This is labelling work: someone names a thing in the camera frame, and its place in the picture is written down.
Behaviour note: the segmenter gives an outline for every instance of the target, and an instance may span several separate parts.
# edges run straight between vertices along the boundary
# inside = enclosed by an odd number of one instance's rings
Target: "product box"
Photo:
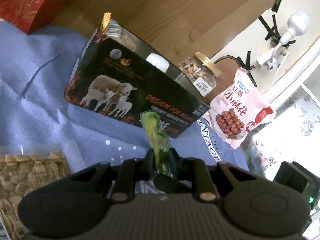
[[[25,33],[52,22],[65,0],[0,0],[0,18]]]
[[[67,101],[139,127],[140,114],[153,110],[173,138],[209,109],[173,64],[164,73],[146,61],[160,55],[152,47],[114,21],[110,31],[91,37],[66,88]]]

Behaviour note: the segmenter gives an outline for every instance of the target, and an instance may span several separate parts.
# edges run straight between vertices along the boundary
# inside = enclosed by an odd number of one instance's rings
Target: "white bottle cap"
[[[156,68],[160,69],[163,73],[166,73],[169,68],[169,62],[158,54],[149,54],[146,61],[151,63]]]

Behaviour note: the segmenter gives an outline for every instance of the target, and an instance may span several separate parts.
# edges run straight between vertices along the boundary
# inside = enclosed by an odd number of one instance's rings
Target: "lamp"
[[[277,65],[275,56],[278,49],[287,44],[294,36],[302,36],[305,34],[310,22],[311,21],[308,14],[304,11],[299,11],[295,14],[292,14],[288,18],[288,29],[285,31],[284,35],[280,38],[278,45],[273,50],[270,60],[267,61],[267,65],[270,70]]]

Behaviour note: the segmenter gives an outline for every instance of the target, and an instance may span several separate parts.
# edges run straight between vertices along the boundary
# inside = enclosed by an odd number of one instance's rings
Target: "black box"
[[[320,179],[297,162],[283,162],[273,181],[302,194],[311,210],[320,199]]]
[[[128,42],[94,33],[74,68],[65,99],[139,127],[140,114],[153,110],[176,138],[210,107],[178,68],[170,63],[163,73],[146,61],[150,53],[160,55],[157,51],[123,28],[122,33]]]

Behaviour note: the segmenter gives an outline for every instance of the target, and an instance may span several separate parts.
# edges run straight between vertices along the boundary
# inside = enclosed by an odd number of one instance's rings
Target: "glass jar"
[[[178,68],[203,97],[217,86],[215,77],[221,74],[215,64],[199,51],[192,57],[185,58]]]

